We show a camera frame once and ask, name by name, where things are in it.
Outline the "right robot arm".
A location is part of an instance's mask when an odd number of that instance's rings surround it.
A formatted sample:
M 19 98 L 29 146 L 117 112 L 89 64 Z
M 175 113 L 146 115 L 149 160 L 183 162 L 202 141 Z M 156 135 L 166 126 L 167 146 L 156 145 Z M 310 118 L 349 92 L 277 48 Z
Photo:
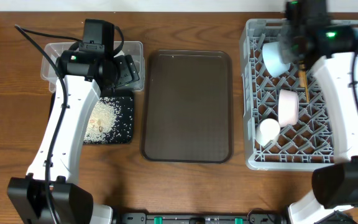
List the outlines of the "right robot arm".
M 287 207 L 287 223 L 344 223 L 358 207 L 358 30 L 336 25 L 325 1 L 287 1 L 282 57 L 318 82 L 333 132 L 334 164 L 314 170 L 312 189 Z

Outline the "white cup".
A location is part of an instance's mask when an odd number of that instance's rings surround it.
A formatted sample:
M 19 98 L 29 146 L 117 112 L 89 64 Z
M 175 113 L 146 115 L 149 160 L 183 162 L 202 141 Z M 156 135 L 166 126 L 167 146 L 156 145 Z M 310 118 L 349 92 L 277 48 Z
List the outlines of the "white cup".
M 264 119 L 255 131 L 255 140 L 260 146 L 267 145 L 270 141 L 278 140 L 280 134 L 280 125 L 277 120 L 272 118 Z

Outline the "light blue rice bowl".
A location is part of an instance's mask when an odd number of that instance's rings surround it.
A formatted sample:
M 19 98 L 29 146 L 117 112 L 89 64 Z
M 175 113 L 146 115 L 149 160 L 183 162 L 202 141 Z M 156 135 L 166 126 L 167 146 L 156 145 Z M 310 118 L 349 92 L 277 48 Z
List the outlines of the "light blue rice bowl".
M 290 68 L 290 63 L 283 61 L 279 42 L 264 44 L 262 47 L 262 56 L 267 71 L 274 78 L 279 77 Z

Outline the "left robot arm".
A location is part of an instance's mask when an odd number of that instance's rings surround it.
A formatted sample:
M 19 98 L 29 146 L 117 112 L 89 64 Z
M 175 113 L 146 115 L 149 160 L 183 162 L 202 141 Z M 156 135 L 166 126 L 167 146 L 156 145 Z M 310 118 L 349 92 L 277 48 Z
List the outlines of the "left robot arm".
M 78 186 L 86 129 L 104 90 L 138 80 L 130 55 L 114 43 L 114 24 L 85 20 L 73 39 L 49 64 L 57 76 L 55 98 L 39 150 L 23 178 L 13 177 L 7 195 L 24 223 L 114 223 L 113 209 L 97 204 Z

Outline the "wooden chopstick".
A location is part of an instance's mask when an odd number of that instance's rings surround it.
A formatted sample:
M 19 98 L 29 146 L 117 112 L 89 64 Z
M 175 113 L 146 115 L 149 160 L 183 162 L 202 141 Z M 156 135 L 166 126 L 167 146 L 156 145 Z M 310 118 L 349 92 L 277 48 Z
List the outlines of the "wooden chopstick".
M 305 73 L 303 74 L 302 84 L 303 84 L 303 87 L 305 89 L 306 102 L 309 103 L 310 102 L 310 95 L 309 95 L 309 91 L 308 91 L 307 75 Z
M 305 71 L 305 66 L 301 63 L 298 64 L 298 76 L 300 80 L 300 86 L 306 89 L 307 87 L 306 71 Z

